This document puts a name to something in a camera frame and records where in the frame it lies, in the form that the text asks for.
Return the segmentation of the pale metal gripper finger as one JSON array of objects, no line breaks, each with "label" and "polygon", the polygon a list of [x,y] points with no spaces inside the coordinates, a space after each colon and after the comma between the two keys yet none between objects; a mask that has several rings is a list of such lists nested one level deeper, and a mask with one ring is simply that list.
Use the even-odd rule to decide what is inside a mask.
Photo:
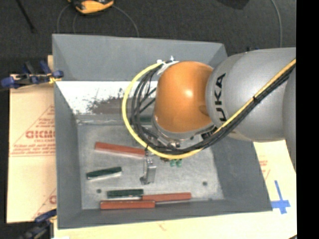
[{"label": "pale metal gripper finger", "polygon": [[144,163],[143,163],[143,175],[140,177],[140,182],[141,184],[145,185],[147,184],[147,181],[148,181],[148,159],[145,157]]},{"label": "pale metal gripper finger", "polygon": [[151,158],[147,159],[147,184],[155,181],[157,166]]}]

